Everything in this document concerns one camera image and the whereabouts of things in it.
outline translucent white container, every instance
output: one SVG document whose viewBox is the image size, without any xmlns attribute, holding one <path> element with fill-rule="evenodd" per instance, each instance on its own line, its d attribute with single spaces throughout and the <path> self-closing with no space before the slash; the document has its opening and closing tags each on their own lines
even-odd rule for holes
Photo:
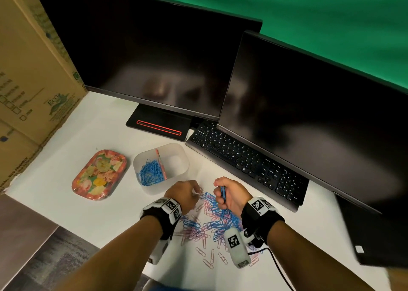
<svg viewBox="0 0 408 291">
<path fill-rule="evenodd" d="M 167 179 L 163 182 L 151 186 L 144 186 L 141 183 L 139 175 L 140 170 L 148 159 L 150 159 L 150 161 L 157 160 L 156 148 L 138 154 L 133 160 L 137 180 L 143 191 L 150 195 L 163 193 L 177 181 L 186 180 L 188 168 L 190 167 L 186 152 L 181 145 L 170 143 L 157 147 L 157 150 L 159 151 L 161 162 L 166 170 Z"/>
</svg>

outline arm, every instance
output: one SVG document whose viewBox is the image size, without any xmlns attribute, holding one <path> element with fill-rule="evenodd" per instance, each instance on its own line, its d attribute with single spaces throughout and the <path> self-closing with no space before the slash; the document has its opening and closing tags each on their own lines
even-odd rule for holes
<svg viewBox="0 0 408 291">
<path fill-rule="evenodd" d="M 240 217 L 245 204 L 252 199 L 247 189 L 226 177 L 216 179 L 214 186 L 218 206 L 229 208 Z M 226 202 L 219 186 L 226 187 Z M 277 221 L 269 231 L 267 244 L 297 291 L 373 291 L 352 271 L 282 221 Z"/>
<path fill-rule="evenodd" d="M 179 202 L 185 215 L 199 198 L 192 190 L 200 192 L 195 180 L 177 182 L 164 196 Z M 162 233 L 155 217 L 143 217 L 69 275 L 55 291 L 132 291 Z"/>
</svg>

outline space bar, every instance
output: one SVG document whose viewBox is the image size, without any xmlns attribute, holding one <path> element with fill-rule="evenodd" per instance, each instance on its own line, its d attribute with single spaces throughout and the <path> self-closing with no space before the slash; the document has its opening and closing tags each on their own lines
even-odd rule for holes
<svg viewBox="0 0 408 291">
<path fill-rule="evenodd" d="M 225 162 L 228 162 L 230 165 L 235 166 L 235 165 L 237 164 L 234 160 L 229 159 L 229 158 L 227 158 L 226 156 L 220 154 L 220 153 L 217 152 L 215 149 L 212 149 L 212 148 L 211 148 L 211 149 L 209 150 L 209 152 L 211 152 L 212 154 L 216 155 L 218 158 L 221 158 L 221 159 L 224 160 Z"/>
</svg>

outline plastic container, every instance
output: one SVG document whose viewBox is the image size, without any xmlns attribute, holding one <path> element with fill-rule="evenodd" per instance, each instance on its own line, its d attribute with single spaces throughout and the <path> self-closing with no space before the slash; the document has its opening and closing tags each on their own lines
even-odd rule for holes
<svg viewBox="0 0 408 291">
<path fill-rule="evenodd" d="M 73 180 L 72 191 L 90 200 L 102 200 L 113 192 L 126 164 L 124 155 L 99 150 Z"/>
<path fill-rule="evenodd" d="M 144 186 L 141 183 L 139 172 L 148 159 L 157 160 L 156 149 L 159 151 L 161 162 L 166 170 L 167 179 L 152 186 Z M 143 191 L 155 195 L 166 191 L 179 180 L 186 180 L 190 162 L 181 145 L 170 143 L 138 154 L 133 160 L 133 167 Z"/>
</svg>

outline person's left hand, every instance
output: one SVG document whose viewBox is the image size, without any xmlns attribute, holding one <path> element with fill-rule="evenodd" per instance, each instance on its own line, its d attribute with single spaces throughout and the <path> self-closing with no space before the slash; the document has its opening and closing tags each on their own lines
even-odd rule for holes
<svg viewBox="0 0 408 291">
<path fill-rule="evenodd" d="M 166 191 L 164 197 L 179 202 L 181 213 L 185 215 L 194 208 L 200 198 L 200 195 L 193 194 L 193 190 L 198 194 L 202 193 L 202 189 L 195 180 L 178 181 Z"/>
</svg>

